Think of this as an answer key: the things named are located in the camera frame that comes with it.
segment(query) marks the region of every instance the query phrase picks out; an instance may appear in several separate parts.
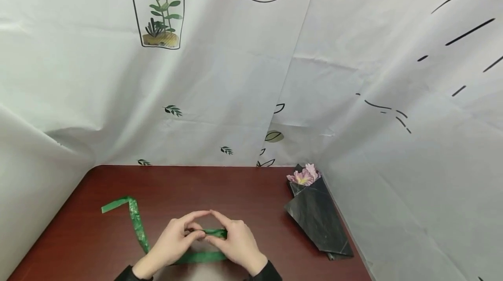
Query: black marble-pattern paper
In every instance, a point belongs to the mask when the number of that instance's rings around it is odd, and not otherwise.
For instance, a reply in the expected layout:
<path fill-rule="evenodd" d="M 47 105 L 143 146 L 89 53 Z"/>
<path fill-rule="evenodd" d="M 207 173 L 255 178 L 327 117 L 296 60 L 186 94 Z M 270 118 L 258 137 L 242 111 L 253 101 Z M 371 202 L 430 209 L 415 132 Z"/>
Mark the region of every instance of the black marble-pattern paper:
<path fill-rule="evenodd" d="M 295 170 L 302 171 L 302 166 L 297 165 Z M 285 209 L 318 249 L 327 252 L 330 260 L 353 257 L 353 251 L 323 178 L 317 179 L 311 186 L 292 182 L 288 182 L 288 185 L 294 199 Z"/>

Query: printed fabric backdrop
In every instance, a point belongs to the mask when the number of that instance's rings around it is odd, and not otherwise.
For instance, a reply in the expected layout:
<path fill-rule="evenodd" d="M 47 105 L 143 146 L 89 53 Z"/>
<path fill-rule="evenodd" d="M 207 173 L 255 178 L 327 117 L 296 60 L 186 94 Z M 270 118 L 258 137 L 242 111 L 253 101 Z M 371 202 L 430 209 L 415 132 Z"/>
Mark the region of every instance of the printed fabric backdrop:
<path fill-rule="evenodd" d="M 0 49 L 0 280 L 93 166 L 302 162 L 375 280 L 503 276 L 503 0 L 0 0 Z"/>

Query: green ribbon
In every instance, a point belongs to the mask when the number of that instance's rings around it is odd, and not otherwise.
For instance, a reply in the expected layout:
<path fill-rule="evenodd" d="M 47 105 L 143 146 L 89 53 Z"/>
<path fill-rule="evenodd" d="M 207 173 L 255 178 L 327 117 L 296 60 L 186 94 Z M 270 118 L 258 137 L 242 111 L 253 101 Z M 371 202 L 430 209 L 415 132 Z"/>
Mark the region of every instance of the green ribbon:
<path fill-rule="evenodd" d="M 129 204 L 129 217 L 133 222 L 133 228 L 136 233 L 136 238 L 140 243 L 140 246 L 143 248 L 145 254 L 150 251 L 150 245 L 148 244 L 148 239 L 145 234 L 145 228 L 143 228 L 143 224 L 140 218 L 140 212 L 138 209 L 138 202 L 136 202 L 135 198 L 131 196 L 125 196 L 123 198 L 117 199 L 115 201 L 110 202 L 109 204 L 101 207 L 102 214 L 105 212 L 109 212 L 112 209 L 120 207 L 123 204 Z M 219 238 L 227 238 L 227 230 L 225 229 L 215 229 L 215 230 L 202 230 L 207 235 L 216 236 Z M 175 262 L 174 264 L 191 264 L 194 262 L 210 262 L 210 261 L 221 261 L 225 260 L 227 257 L 220 251 L 211 251 L 211 252 L 202 252 L 202 253 L 193 253 L 186 252 L 182 255 L 182 257 Z"/>

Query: wooden table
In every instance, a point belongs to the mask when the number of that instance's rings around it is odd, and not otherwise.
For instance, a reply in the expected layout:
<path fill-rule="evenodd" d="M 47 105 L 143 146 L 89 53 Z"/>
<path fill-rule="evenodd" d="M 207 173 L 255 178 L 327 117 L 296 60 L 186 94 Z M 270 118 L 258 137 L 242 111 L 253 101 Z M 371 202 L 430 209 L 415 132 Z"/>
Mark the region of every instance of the wooden table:
<path fill-rule="evenodd" d="M 285 175 L 292 168 L 99 166 L 87 173 L 23 259 L 9 281 L 112 281 L 143 255 L 128 208 L 101 214 L 125 195 L 138 201 L 150 244 L 172 218 L 215 209 L 242 219 L 259 248 L 285 281 L 370 281 L 353 241 L 355 257 L 329 261 L 297 227 L 283 206 L 292 196 Z M 211 217 L 199 221 L 218 228 Z M 160 281 L 241 281 L 246 272 L 229 262 L 166 268 Z"/>

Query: black sleeve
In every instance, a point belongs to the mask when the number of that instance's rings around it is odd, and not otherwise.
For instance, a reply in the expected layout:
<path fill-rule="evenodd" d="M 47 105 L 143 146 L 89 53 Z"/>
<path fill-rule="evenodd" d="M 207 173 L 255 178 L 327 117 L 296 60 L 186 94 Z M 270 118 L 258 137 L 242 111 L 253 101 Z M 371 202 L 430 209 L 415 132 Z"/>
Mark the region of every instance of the black sleeve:
<path fill-rule="evenodd" d="M 154 280 L 153 277 L 150 278 L 149 280 L 137 278 L 136 275 L 133 274 L 132 266 L 128 266 L 117 278 L 115 278 L 115 281 L 152 281 L 152 280 Z"/>
<path fill-rule="evenodd" d="M 276 271 L 271 261 L 268 261 L 264 269 L 255 277 L 250 276 L 248 281 L 283 281 L 283 279 L 281 275 L 278 274 L 278 271 Z"/>

